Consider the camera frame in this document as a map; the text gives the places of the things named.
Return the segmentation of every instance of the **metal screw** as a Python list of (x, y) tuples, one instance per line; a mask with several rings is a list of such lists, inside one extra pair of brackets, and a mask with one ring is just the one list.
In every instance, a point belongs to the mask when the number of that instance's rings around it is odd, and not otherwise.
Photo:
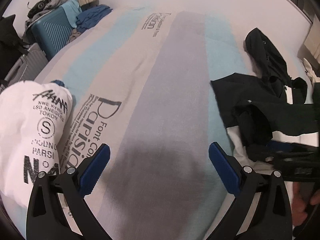
[(246, 172), (246, 173), (250, 173), (251, 171), (252, 171), (252, 169), (251, 169), (251, 167), (249, 167), (249, 166), (244, 166), (244, 171)]
[(39, 174), (38, 174), (39, 178), (43, 178), (44, 176), (45, 176), (45, 172), (44, 171), (39, 172)]
[(68, 174), (72, 174), (76, 171), (76, 169), (74, 167), (70, 167), (69, 169), (67, 169), (67, 173)]
[(279, 171), (275, 171), (273, 174), (278, 178), (281, 176), (281, 173)]

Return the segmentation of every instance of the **white bag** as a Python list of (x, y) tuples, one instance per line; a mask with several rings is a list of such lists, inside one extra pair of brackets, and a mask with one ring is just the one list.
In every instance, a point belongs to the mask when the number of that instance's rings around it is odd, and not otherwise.
[(28, 207), (40, 171), (59, 174), (57, 144), (72, 108), (68, 89), (21, 81), (0, 94), (0, 190)]

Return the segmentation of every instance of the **gray clothing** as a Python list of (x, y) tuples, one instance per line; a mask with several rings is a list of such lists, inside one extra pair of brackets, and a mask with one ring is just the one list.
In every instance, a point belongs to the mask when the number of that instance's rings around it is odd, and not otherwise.
[(64, 4), (68, 0), (51, 0), (51, 2), (47, 3), (41, 12), (38, 12), (33, 16), (32, 19), (28, 19), (25, 22), (25, 29), (29, 27), (29, 25), (38, 19), (40, 16), (50, 12), (51, 10), (59, 7), (60, 5)]

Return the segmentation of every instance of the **blue clothing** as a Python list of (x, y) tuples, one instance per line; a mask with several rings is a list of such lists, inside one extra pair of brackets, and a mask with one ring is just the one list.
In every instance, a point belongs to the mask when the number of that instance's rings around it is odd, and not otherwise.
[(111, 11), (112, 9), (106, 5), (99, 5), (85, 10), (77, 16), (77, 31), (84, 33), (86, 30), (95, 27), (97, 23)]
[(73, 28), (76, 28), (77, 16), (80, 13), (82, 13), (78, 0), (69, 0), (60, 6), (64, 9), (64, 12), (66, 13), (66, 16), (70, 25)]
[(56, 83), (57, 85), (59, 85), (61, 87), (64, 87), (64, 83), (61, 80), (58, 80), (58, 79), (53, 80), (50, 83)]

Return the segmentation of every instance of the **mattress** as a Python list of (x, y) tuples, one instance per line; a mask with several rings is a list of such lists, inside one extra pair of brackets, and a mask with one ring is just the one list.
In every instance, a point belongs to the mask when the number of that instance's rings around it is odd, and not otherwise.
[[(243, 49), (255, 27), (237, 28), (215, 13), (119, 8), (60, 50), (36, 78), (60, 79), (74, 97), (58, 145), (62, 172), (100, 143), (111, 148), (85, 200), (114, 240), (203, 239), (220, 208), (228, 209), (208, 148), (217, 141), (229, 155), (240, 151), (223, 126), (210, 80), (256, 75)], [(261, 31), (290, 76), (311, 86), (290, 49)], [(78, 232), (68, 208), (64, 212)], [(23, 211), (17, 213), (11, 218), (23, 232)]]

